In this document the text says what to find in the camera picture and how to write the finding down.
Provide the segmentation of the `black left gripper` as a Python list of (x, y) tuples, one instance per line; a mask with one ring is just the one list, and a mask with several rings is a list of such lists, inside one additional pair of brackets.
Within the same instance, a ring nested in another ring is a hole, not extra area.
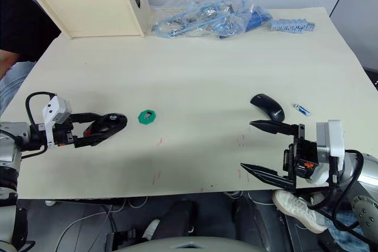
[(53, 126), (53, 138), (56, 146), (73, 144), (75, 148), (85, 146), (96, 146), (111, 137), (108, 133), (92, 133), (89, 136), (77, 138), (73, 135), (73, 123), (89, 123), (100, 119), (102, 116), (95, 113), (76, 113), (71, 114), (70, 118), (62, 124), (55, 123)]

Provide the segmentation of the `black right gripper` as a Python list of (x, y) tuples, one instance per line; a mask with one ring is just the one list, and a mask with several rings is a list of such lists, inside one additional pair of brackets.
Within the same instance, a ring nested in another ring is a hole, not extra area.
[(277, 171), (263, 166), (241, 163), (240, 166), (263, 183), (286, 191), (296, 190), (296, 177), (310, 179), (319, 162), (317, 144), (305, 140), (304, 125), (289, 125), (273, 120), (255, 120), (249, 123), (264, 132), (294, 136), (294, 141), (284, 150), (283, 170), (288, 176), (279, 176)]

